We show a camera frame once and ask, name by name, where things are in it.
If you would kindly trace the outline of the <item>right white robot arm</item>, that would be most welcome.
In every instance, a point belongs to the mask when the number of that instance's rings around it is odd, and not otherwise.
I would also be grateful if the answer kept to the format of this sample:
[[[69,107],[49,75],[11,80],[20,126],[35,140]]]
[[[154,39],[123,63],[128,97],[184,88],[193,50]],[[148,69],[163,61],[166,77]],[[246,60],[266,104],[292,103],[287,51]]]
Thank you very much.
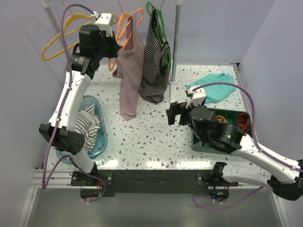
[[[177,115],[179,124],[187,125],[194,135],[211,148],[249,161],[252,167],[238,167],[216,162],[210,174],[204,177],[212,185],[248,183],[270,189],[275,195],[295,201],[303,195],[303,162],[280,156],[261,147],[242,129],[218,121],[217,115],[204,105],[186,107],[174,102],[166,110],[168,124],[173,125]]]

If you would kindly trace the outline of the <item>orange hanger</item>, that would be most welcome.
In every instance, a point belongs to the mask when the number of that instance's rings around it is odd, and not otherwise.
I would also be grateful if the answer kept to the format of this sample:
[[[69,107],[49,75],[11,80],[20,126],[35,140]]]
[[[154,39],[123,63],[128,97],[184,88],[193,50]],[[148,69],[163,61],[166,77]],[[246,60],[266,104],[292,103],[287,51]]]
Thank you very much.
[[[118,0],[118,4],[119,4],[120,9],[121,9],[121,16],[120,16],[120,19],[118,21],[116,41],[121,41],[122,38],[125,37],[125,41],[124,41],[124,43],[122,43],[123,45],[120,46],[121,47],[120,50],[124,51],[126,46],[128,45],[128,43],[130,42],[131,38],[133,37],[133,32],[128,32],[127,31],[128,28],[132,27],[133,17],[130,13],[123,12],[122,6],[121,6],[119,0]],[[138,8],[134,12],[135,12],[135,15],[138,14],[138,13],[141,13],[141,17],[139,18],[139,21],[136,22],[136,26],[139,26],[141,21],[144,18],[144,10],[143,10],[143,8]],[[116,63],[117,63],[116,60],[113,64],[111,64],[111,59],[108,60],[108,69],[109,69],[109,71],[114,70],[114,67],[116,66]]]

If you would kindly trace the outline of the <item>pink tank top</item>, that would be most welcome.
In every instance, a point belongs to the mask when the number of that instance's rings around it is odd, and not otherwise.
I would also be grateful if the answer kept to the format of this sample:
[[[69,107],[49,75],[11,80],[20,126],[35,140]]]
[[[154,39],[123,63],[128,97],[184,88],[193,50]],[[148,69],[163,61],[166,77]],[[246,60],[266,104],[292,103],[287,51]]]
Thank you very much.
[[[143,74],[143,60],[145,45],[140,39],[138,28],[136,26],[137,14],[130,13],[133,17],[132,27],[128,28],[128,32],[133,32],[133,37],[126,46],[125,50],[118,51],[116,58],[117,67],[112,76],[120,81],[120,115],[129,121],[136,117],[137,104],[139,100],[139,87]],[[117,41],[119,46],[123,45],[125,37],[121,41]]]

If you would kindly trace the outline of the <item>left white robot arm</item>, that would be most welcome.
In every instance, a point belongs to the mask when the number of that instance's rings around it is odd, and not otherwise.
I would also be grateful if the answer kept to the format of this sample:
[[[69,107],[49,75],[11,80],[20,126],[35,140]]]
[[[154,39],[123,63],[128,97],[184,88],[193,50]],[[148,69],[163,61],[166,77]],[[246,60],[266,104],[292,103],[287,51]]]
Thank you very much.
[[[101,179],[96,163],[85,151],[85,136],[75,131],[76,117],[99,62],[117,57],[120,47],[114,33],[109,34],[96,24],[82,26],[79,41],[72,54],[67,55],[66,80],[59,103],[49,122],[40,125],[39,132],[49,147],[55,147],[71,160],[86,185],[94,185]]]

